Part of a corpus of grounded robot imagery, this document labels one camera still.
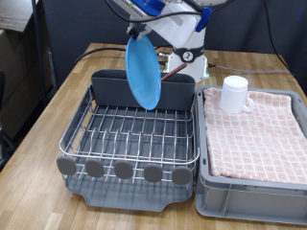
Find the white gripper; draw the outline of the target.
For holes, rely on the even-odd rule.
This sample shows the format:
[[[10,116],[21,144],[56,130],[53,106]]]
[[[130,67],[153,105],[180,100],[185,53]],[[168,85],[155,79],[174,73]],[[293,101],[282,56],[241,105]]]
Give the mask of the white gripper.
[[[141,33],[139,33],[135,27],[128,27],[127,34],[133,39],[137,39],[140,35],[147,35],[154,30],[174,47],[182,48],[193,31],[195,31],[199,21],[200,17],[197,15],[173,15],[148,22],[147,25],[150,28],[145,27],[145,30]]]

